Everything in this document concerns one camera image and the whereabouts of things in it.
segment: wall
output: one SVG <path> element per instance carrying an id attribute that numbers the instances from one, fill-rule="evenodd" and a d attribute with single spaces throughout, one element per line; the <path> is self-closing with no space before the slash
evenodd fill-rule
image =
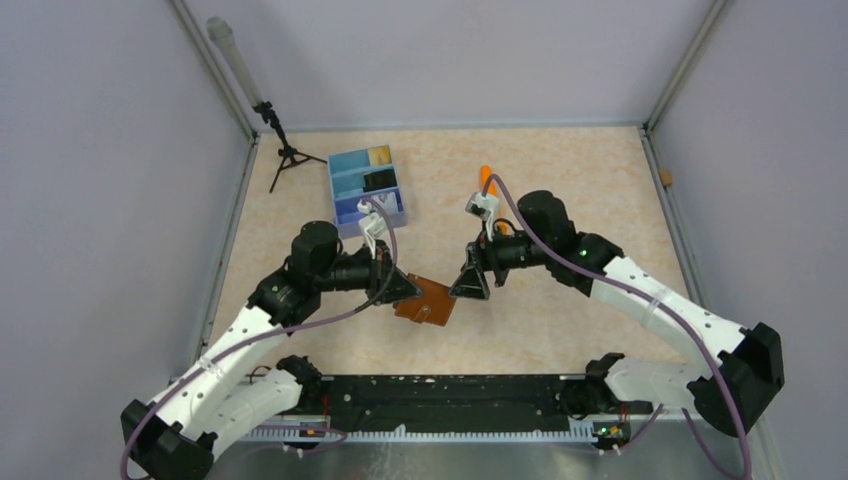
<path id="1" fill-rule="evenodd" d="M 284 126 L 332 130 L 641 123 L 711 1 L 188 4 L 230 23 Z"/>
<path id="2" fill-rule="evenodd" d="M 842 0 L 736 2 L 657 132 L 712 306 L 782 335 L 767 417 L 791 478 L 844 473 L 846 20 Z"/>
<path id="3" fill-rule="evenodd" d="M 118 478 L 196 346 L 244 168 L 167 2 L 6 2 L 0 478 Z"/>

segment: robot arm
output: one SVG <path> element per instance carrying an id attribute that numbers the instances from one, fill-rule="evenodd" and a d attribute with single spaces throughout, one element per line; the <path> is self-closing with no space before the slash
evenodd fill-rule
<path id="1" fill-rule="evenodd" d="M 466 246 L 466 262 L 451 287 L 452 296 L 488 299 L 485 272 L 493 272 L 495 285 L 500 287 L 509 270 L 543 265 L 559 283 L 634 318 L 687 360 L 682 365 L 650 363 L 608 354 L 600 361 L 590 362 L 587 376 L 602 381 L 607 393 L 617 401 L 642 400 L 694 408 L 719 431 L 735 436 L 730 413 L 701 351 L 689 333 L 658 308 L 662 303 L 682 317 L 703 341 L 731 391 L 745 431 L 750 430 L 783 386 L 780 337 L 774 330 L 762 323 L 749 330 L 704 310 L 644 272 L 609 240 L 577 232 L 563 202 L 550 192 L 525 195 L 518 201 L 518 211 L 547 247 L 589 272 L 641 290 L 654 300 L 644 300 L 631 290 L 566 268 L 525 231 L 516 230 L 510 235 L 493 232 L 491 218 L 498 211 L 498 204 L 492 198 L 477 193 L 466 206 L 466 211 L 484 222 L 484 229 Z"/>
<path id="2" fill-rule="evenodd" d="M 313 380 L 314 368 L 308 362 L 281 362 L 252 385 L 237 387 L 266 353 L 291 335 L 284 329 L 301 325 L 318 310 L 322 292 L 364 290 L 375 304 L 421 295 L 394 266 L 386 244 L 376 240 L 375 235 L 385 231 L 379 215 L 365 213 L 366 245 L 352 255 L 342 251 L 332 224 L 303 226 L 283 266 L 259 282 L 232 325 L 180 378 L 191 376 L 193 381 L 141 427 L 130 455 L 136 463 L 157 480 L 202 479 L 233 442 L 272 415 L 295 407 L 304 383 Z M 239 348 L 251 338 L 256 340 Z M 172 388 L 146 404 L 135 400 L 124 409 L 125 441 Z"/>

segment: marble patterned surface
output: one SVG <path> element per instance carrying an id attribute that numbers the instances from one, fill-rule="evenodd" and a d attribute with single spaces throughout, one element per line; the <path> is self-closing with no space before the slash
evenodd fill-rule
<path id="1" fill-rule="evenodd" d="M 399 266 L 450 285 L 479 223 L 464 212 L 479 168 L 492 166 L 516 197 L 548 189 L 579 230 L 620 245 L 646 271 L 685 292 L 636 128 L 366 131 L 291 134 L 304 152 L 388 144 L 409 212 L 397 230 Z M 310 220 L 332 219 L 326 166 L 284 171 L 268 193 L 279 141 L 265 135 L 253 168 L 211 339 L 226 330 L 257 282 L 278 268 Z M 348 251 L 360 239 L 345 241 Z M 330 293 L 312 319 L 347 311 L 361 292 Z M 682 361 L 636 321 L 557 284 L 542 268 L 510 273 L 487 302 L 459 300 L 446 327 L 419 325 L 370 308 L 337 324 L 296 333 L 264 359 L 308 355 L 324 373 L 573 373 L 623 352 Z"/>

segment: black tripod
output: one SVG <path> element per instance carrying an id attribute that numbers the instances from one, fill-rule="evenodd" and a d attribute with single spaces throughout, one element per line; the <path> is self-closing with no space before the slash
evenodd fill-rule
<path id="1" fill-rule="evenodd" d="M 280 178 L 280 172 L 283 170 L 296 167 L 301 163 L 306 163 L 310 160 L 327 163 L 326 160 L 301 153 L 291 146 L 289 141 L 286 140 L 286 132 L 283 130 L 283 126 L 280 125 L 280 119 L 277 118 L 277 112 L 274 111 L 274 107 L 271 105 L 271 102 L 262 102 L 258 105 L 254 105 L 253 111 L 262 115 L 262 121 L 270 125 L 271 128 L 277 132 L 277 136 L 280 137 L 280 141 L 283 142 L 283 148 L 277 150 L 277 154 L 280 155 L 280 166 L 277 168 L 277 174 L 274 175 L 274 181 L 271 182 L 271 189 L 268 193 L 274 193 L 274 187 L 277 186 L 277 179 Z"/>
<path id="2" fill-rule="evenodd" d="M 262 121 L 270 125 L 277 133 L 277 136 L 280 137 L 280 141 L 283 142 L 283 148 L 277 150 L 281 158 L 280 166 L 277 168 L 277 174 L 274 175 L 274 182 L 271 183 L 269 193 L 274 192 L 274 187 L 277 186 L 277 179 L 280 178 L 280 172 L 283 170 L 296 167 L 309 160 L 327 163 L 326 160 L 297 151 L 286 140 L 286 132 L 283 131 L 283 126 L 280 125 L 280 119 L 277 118 L 277 113 L 274 111 L 271 102 L 262 100 L 259 89 L 256 88 L 253 77 L 250 76 L 247 65 L 245 65 L 244 59 L 236 48 L 235 40 L 233 40 L 233 31 L 227 25 L 227 22 L 219 17 L 212 17 L 206 21 L 206 30 L 209 34 L 209 39 L 221 50 L 221 54 L 230 66 L 230 70 L 233 71 L 233 75 L 235 75 L 236 81 L 238 81 L 239 86 L 244 91 L 247 101 L 253 107 L 253 111 L 262 115 Z"/>

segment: beige table surface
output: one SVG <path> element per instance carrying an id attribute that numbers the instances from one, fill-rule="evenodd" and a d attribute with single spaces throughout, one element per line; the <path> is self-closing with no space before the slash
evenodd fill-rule
<path id="1" fill-rule="evenodd" d="M 492 166 L 516 200 L 548 189 L 563 199 L 578 230 L 621 246 L 647 272 L 685 293 L 680 268 L 636 128 L 365 131 L 291 134 L 304 152 L 388 144 L 409 224 L 397 230 L 399 267 L 450 285 L 465 244 L 480 224 L 464 207 Z M 326 166 L 309 162 L 280 175 L 276 137 L 259 146 L 233 245 L 211 340 L 226 330 L 257 282 L 289 254 L 300 227 L 332 220 Z M 361 244 L 345 241 L 348 251 Z M 607 352 L 682 361 L 635 320 L 556 283 L 542 267 L 512 271 L 487 302 L 460 299 L 446 327 L 370 308 L 337 324 L 296 333 L 263 363 L 308 355 L 325 374 L 578 373 Z M 362 292 L 327 293 L 312 320 L 347 311 Z"/>

